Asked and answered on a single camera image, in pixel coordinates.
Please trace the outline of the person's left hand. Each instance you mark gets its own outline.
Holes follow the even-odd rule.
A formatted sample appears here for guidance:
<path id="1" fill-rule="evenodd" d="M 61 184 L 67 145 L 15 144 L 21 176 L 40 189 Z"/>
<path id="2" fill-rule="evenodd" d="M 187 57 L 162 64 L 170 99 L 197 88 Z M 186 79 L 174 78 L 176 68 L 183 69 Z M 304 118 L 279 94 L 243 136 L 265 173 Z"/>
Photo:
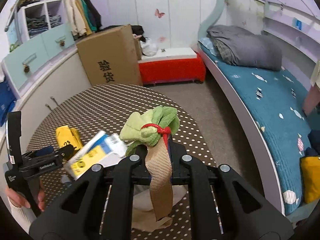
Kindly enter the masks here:
<path id="1" fill-rule="evenodd" d="M 13 206 L 26 207 L 28 209 L 31 208 L 30 203 L 21 194 L 9 188 L 8 186 L 6 186 L 5 188 L 5 193 Z M 37 193 L 36 199 L 39 209 L 41 211 L 44 211 L 46 207 L 46 195 L 41 180 L 39 180 L 39 191 Z"/>

